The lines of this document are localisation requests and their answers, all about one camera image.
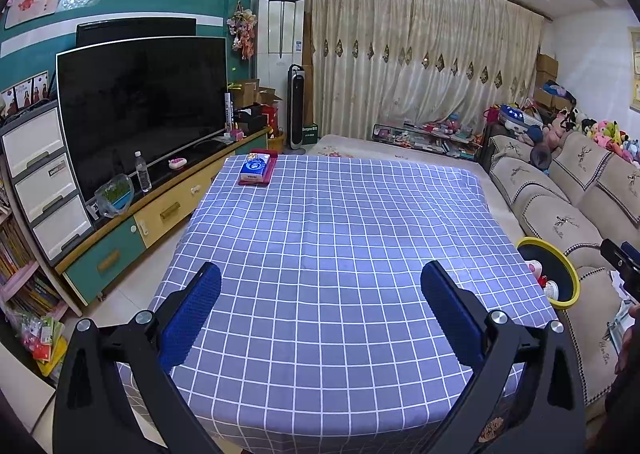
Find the flat screen tv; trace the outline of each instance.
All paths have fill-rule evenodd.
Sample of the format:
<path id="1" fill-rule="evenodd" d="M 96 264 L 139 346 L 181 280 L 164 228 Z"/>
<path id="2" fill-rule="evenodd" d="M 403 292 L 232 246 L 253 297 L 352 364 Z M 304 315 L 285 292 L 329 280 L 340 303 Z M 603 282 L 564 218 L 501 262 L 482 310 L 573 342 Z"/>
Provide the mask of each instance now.
<path id="1" fill-rule="evenodd" d="M 85 201 L 119 173 L 224 129 L 226 41 L 153 37 L 56 57 L 66 145 Z"/>
<path id="2" fill-rule="evenodd" d="M 195 18 L 127 17 L 86 22 L 76 27 L 76 47 L 115 40 L 175 35 L 196 35 Z"/>

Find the checkered tablecloth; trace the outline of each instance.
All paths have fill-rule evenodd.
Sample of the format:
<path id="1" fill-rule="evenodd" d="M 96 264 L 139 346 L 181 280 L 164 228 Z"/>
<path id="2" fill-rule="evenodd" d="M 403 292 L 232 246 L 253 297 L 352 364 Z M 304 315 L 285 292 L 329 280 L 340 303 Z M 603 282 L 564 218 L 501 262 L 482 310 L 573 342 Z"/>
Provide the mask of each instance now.
<path id="1" fill-rule="evenodd" d="M 172 379 L 212 436 L 261 452 L 400 452 L 448 413 L 462 368 L 420 292 L 437 259 L 488 309 L 542 326 L 542 290 L 479 180 L 401 161 L 278 158 L 266 188 L 229 158 L 150 308 L 202 263 L 222 294 Z M 146 414 L 127 366 L 132 404 Z M 512 373 L 507 392 L 516 385 Z"/>

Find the white stripe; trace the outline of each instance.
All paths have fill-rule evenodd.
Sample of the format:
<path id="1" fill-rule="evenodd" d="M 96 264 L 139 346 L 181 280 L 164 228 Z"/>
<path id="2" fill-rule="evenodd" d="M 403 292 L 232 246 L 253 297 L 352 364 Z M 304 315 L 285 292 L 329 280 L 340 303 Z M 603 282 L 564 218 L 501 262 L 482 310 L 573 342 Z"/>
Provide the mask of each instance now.
<path id="1" fill-rule="evenodd" d="M 90 15 L 88 17 L 78 17 L 75 19 L 61 20 L 60 22 L 54 22 L 53 24 L 47 24 L 41 26 L 35 30 L 27 31 L 7 39 L 0 46 L 0 58 L 18 51 L 19 49 L 31 46 L 31 44 L 37 44 L 45 40 L 52 39 L 54 37 L 60 37 L 61 35 L 68 35 L 76 32 L 78 24 L 85 22 L 95 22 L 98 20 L 110 20 L 110 19 L 122 19 L 131 17 L 187 17 L 195 18 L 196 24 L 204 26 L 222 26 L 224 20 L 222 17 L 214 17 L 213 15 L 198 15 L 198 14 L 174 14 L 172 12 L 123 12 L 121 14 L 102 14 L 102 15 Z"/>

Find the tower fan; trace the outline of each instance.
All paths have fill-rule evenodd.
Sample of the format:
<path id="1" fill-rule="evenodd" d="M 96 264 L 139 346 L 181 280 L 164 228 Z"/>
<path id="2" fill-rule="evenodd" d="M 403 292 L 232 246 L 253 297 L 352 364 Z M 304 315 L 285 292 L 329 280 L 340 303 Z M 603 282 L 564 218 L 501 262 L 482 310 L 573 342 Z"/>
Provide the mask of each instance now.
<path id="1" fill-rule="evenodd" d="M 305 99 L 305 71 L 297 64 L 289 68 L 287 79 L 287 146 L 302 147 L 302 113 Z"/>

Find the tv stand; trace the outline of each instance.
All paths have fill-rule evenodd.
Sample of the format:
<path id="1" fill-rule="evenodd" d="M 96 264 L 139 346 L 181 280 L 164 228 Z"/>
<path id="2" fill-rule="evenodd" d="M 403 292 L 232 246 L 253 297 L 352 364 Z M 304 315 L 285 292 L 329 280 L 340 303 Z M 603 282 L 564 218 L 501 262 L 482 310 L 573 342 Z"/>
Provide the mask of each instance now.
<path id="1" fill-rule="evenodd" d="M 55 266 L 81 308 L 101 298 L 129 265 L 197 208 L 226 158 L 267 148 L 268 132 L 268 128 L 261 129 L 232 144 L 206 140 L 193 145 L 176 154 L 187 160 L 180 170 L 169 169 L 166 161 L 149 167 L 152 190 L 147 194 L 136 192 L 125 214 L 95 222 L 95 232 Z M 137 179 L 134 185 L 139 188 Z"/>

